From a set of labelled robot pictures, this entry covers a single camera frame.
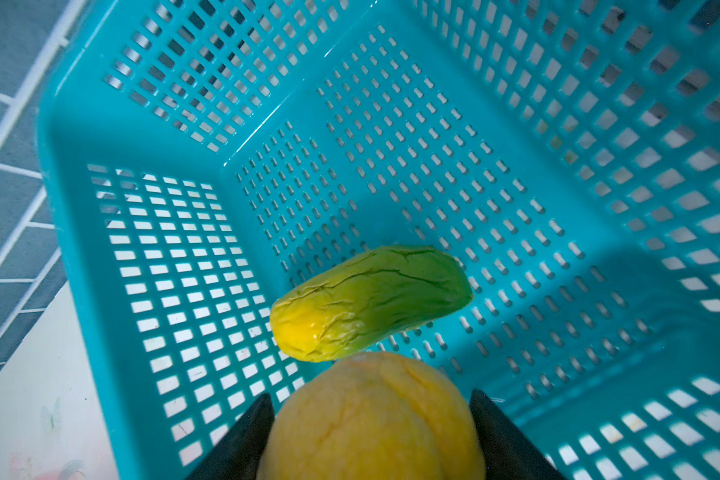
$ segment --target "teal plastic basket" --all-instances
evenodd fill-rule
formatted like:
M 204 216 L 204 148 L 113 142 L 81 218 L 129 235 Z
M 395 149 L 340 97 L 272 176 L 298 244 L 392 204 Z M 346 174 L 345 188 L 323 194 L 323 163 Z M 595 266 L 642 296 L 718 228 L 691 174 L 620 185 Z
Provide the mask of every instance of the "teal plastic basket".
M 269 307 L 389 244 L 475 300 L 374 350 L 576 480 L 720 478 L 719 0 L 103 1 L 39 144 L 123 478 L 328 368 Z

